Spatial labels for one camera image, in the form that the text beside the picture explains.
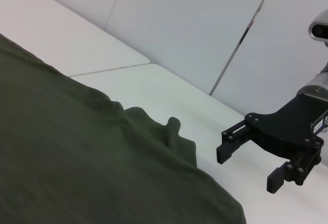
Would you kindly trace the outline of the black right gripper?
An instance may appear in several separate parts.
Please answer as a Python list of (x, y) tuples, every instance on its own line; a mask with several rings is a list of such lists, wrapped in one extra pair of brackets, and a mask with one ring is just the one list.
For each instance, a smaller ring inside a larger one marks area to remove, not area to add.
[(245, 120), (221, 133), (217, 162), (225, 163), (249, 141), (252, 127), (253, 142), (276, 156), (291, 158), (267, 177), (266, 190), (275, 194), (285, 181), (302, 186), (313, 167), (321, 162), (324, 141), (317, 134), (326, 126), (326, 115), (327, 102), (305, 94), (297, 95), (275, 113), (249, 113)]

